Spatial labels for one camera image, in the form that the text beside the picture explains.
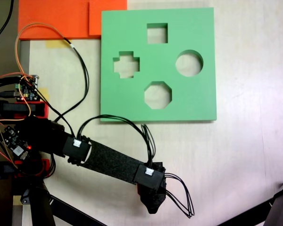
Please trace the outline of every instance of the orange foam board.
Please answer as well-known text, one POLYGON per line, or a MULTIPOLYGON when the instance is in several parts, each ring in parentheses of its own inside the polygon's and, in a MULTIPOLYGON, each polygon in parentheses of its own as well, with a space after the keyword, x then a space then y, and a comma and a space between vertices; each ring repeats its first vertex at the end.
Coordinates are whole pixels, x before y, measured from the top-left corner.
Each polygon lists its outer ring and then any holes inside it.
POLYGON ((127 0, 90 0, 89 36, 100 39, 102 11, 127 10, 127 0))
MULTIPOLYGON (((89 37, 89 0, 19 0, 18 31, 41 22, 56 27, 69 39, 89 37)), ((36 25, 28 28, 21 40, 61 39, 50 28, 36 25)))
MULTIPOLYGON (((56 27, 68 39, 100 38, 101 12, 126 10, 127 0, 19 0, 18 32, 31 23, 56 27)), ((21 40, 55 40, 59 34, 42 25, 24 31, 21 40)))

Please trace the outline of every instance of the white table surface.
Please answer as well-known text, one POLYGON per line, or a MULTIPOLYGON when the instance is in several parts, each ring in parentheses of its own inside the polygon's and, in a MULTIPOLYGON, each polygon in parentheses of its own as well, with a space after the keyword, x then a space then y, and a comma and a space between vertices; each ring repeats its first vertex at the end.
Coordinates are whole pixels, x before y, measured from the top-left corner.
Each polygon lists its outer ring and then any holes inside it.
MULTIPOLYGON (((45 180, 51 194, 108 226, 216 226, 276 193, 283 183, 283 0, 128 0, 128 9, 196 7, 215 9, 217 121, 148 124, 154 160, 185 181, 196 215, 188 219, 169 198, 149 215, 135 186, 60 157, 45 180)), ((73 43, 91 81, 87 99, 66 116, 76 132, 100 113, 100 41, 73 43)), ((83 72, 68 48, 31 41, 29 73, 40 76, 60 112, 83 95, 83 72)), ((83 133, 147 160, 142 138, 128 125, 93 121, 83 133)), ((184 200, 179 183, 168 179, 167 188, 184 200)), ((23 225, 31 225, 29 206, 23 225)))

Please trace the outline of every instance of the circuit board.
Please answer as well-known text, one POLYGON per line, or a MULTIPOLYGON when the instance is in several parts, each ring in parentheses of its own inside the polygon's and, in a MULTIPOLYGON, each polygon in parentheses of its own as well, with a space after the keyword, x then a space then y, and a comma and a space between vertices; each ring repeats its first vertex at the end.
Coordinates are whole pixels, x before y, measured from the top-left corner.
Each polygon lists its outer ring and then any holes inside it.
MULTIPOLYGON (((38 88, 38 75, 32 75, 32 78, 29 78, 29 82, 33 84, 36 88, 38 88)), ((20 90, 22 92, 23 97, 21 97, 19 92, 19 84, 16 84, 16 100, 17 102, 24 102, 24 98, 26 101, 33 102, 33 101, 40 101, 40 97, 36 94, 35 91, 32 91, 31 88, 27 83, 22 82, 20 84, 20 90)))
POLYGON ((32 147, 25 141, 19 138, 18 133, 10 126, 4 129, 3 138, 6 146, 20 159, 25 160, 32 147))

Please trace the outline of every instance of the circle hole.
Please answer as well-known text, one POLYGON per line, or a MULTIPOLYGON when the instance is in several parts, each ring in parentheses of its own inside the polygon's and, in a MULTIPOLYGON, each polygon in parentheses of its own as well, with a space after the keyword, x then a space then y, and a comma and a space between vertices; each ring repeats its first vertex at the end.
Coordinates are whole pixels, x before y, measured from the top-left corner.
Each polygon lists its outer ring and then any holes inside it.
POLYGON ((203 59, 198 52, 186 50, 178 56, 175 66, 177 71, 183 76, 192 77, 201 72, 203 59))

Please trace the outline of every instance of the yellow tape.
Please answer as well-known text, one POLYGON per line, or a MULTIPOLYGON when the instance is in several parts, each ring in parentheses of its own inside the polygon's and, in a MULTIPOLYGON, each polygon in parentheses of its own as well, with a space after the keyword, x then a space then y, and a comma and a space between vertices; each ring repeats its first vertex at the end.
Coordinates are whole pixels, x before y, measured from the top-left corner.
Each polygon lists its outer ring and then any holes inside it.
POLYGON ((68 42, 63 40, 46 40, 46 48, 70 48, 68 42))
POLYGON ((42 93, 42 95, 47 99, 47 101, 49 102, 49 93, 48 93, 48 89, 47 88, 39 88, 38 89, 40 91, 40 93, 42 93))
POLYGON ((13 197, 13 205, 14 206, 22 206, 22 203, 21 203, 20 199, 21 199, 20 195, 14 195, 14 197, 13 197))

